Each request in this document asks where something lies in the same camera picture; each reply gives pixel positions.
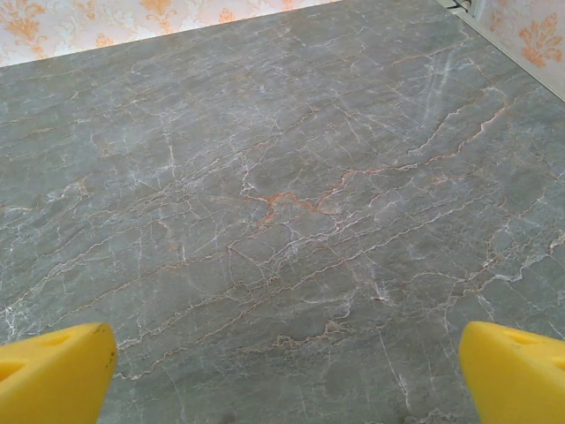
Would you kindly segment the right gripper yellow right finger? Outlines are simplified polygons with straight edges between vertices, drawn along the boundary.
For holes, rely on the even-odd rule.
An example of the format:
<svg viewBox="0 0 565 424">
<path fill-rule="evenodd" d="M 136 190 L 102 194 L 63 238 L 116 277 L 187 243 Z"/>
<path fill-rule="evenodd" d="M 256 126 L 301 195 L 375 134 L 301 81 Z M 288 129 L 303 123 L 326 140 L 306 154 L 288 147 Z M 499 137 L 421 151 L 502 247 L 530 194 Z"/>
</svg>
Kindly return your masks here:
<svg viewBox="0 0 565 424">
<path fill-rule="evenodd" d="M 470 322 L 458 357 L 482 423 L 564 422 L 563 341 Z"/>
</svg>

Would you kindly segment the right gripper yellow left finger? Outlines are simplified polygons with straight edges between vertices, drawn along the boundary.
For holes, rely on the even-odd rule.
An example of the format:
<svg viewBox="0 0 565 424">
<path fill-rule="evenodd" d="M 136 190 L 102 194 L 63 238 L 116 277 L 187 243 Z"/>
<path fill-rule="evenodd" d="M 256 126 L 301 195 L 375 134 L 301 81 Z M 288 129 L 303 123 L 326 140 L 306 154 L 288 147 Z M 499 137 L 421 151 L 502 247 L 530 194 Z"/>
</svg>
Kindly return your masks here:
<svg viewBox="0 0 565 424">
<path fill-rule="evenodd" d="M 117 365 L 105 322 L 1 346 L 2 423 L 95 423 Z"/>
</svg>

